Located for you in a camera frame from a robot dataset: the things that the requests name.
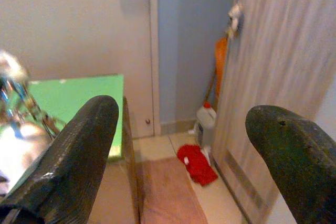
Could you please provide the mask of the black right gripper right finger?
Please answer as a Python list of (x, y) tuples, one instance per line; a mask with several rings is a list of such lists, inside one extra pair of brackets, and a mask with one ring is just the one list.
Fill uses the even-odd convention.
[(274, 105), (251, 108), (245, 127), (296, 222), (335, 223), (335, 141)]

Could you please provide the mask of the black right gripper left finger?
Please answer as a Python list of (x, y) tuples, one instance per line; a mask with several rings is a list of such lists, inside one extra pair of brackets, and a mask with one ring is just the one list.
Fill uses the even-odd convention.
[(113, 97), (88, 100), (1, 201), (1, 223), (87, 223), (118, 118)]

